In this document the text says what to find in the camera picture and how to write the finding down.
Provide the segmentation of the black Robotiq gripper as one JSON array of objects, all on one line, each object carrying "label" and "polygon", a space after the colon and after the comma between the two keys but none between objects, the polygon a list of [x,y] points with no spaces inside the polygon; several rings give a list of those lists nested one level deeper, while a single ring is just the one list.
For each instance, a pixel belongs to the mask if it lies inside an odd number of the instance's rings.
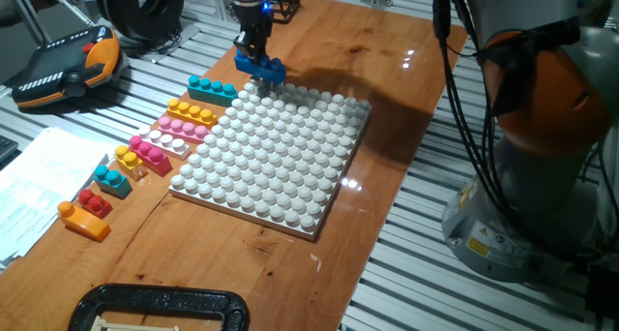
[{"label": "black Robotiq gripper", "polygon": [[240,33],[234,39],[234,45],[244,56],[254,56],[259,63],[266,55],[266,46],[271,36],[273,13],[268,7],[268,0],[231,0],[232,9],[241,24],[241,30],[255,37],[254,47],[246,33]]}]

